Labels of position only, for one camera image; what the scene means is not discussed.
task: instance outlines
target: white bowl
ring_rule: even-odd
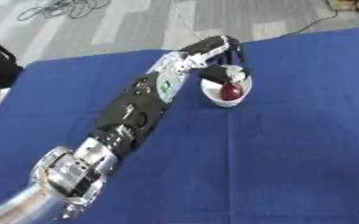
[[[246,80],[242,81],[239,84],[243,87],[243,96],[233,101],[224,101],[221,98],[220,94],[222,85],[216,84],[212,81],[202,80],[201,89],[204,95],[206,95],[214,104],[218,105],[219,107],[230,108],[234,107],[235,105],[238,105],[250,92],[253,86],[251,76],[249,76]]]

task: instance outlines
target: metal cylinder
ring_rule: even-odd
[[[46,224],[62,215],[66,202],[55,191],[33,183],[0,205],[0,224]]]

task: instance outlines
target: table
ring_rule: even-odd
[[[72,223],[359,223],[359,29],[244,44],[254,87],[217,108],[192,77]],[[0,202],[164,51],[33,63],[0,106]]]

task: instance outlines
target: robotic arm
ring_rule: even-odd
[[[177,52],[163,55],[145,75],[127,87],[97,118],[94,130],[71,151],[57,147],[32,169],[29,185],[0,205],[0,223],[51,223],[73,219],[99,195],[115,169],[157,126],[192,69],[231,52],[244,61],[238,40],[229,36],[206,38]],[[204,73],[216,81],[216,73]]]

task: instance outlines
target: black cable on floor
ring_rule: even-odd
[[[32,7],[18,16],[18,21],[25,21],[37,15],[54,18],[67,14],[71,19],[84,18],[94,10],[108,6],[111,0],[52,0],[45,6]]]
[[[287,36],[287,35],[292,35],[292,34],[298,34],[298,33],[302,33],[303,31],[309,29],[310,27],[318,24],[319,22],[322,22],[322,21],[325,21],[325,20],[329,20],[329,19],[332,19],[332,18],[337,18],[339,16],[339,11],[335,10],[334,11],[334,15],[332,17],[324,17],[324,18],[321,18],[321,19],[317,19],[315,21],[313,21],[311,24],[305,26],[304,28],[298,30],[298,31],[294,31],[294,32],[288,32],[280,37],[284,37],[284,36]]]

